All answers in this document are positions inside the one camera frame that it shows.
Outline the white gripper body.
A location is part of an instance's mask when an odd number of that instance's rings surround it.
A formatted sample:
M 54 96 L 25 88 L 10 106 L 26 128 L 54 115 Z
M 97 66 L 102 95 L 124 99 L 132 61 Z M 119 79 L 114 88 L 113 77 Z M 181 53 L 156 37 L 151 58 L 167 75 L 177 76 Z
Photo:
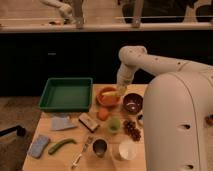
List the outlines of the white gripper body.
M 120 86 L 130 85 L 134 79 L 135 68 L 121 64 L 117 72 L 117 84 Z

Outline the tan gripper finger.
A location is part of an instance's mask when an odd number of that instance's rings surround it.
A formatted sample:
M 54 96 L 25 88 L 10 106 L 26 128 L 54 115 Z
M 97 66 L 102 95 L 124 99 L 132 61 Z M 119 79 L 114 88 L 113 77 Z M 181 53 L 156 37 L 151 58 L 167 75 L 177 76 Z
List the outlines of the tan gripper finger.
M 125 92 L 127 91 L 127 86 L 126 85 L 117 85 L 117 94 L 119 96 L 123 96 L 125 94 Z

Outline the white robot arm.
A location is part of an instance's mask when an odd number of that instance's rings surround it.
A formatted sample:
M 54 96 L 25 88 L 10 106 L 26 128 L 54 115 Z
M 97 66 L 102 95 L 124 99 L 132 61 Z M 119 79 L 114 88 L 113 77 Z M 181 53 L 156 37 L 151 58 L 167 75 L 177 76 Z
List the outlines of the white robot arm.
M 118 56 L 120 92 L 139 69 L 154 76 L 143 98 L 147 171 L 207 171 L 204 121 L 213 114 L 213 66 L 150 55 L 143 46 L 124 46 Z

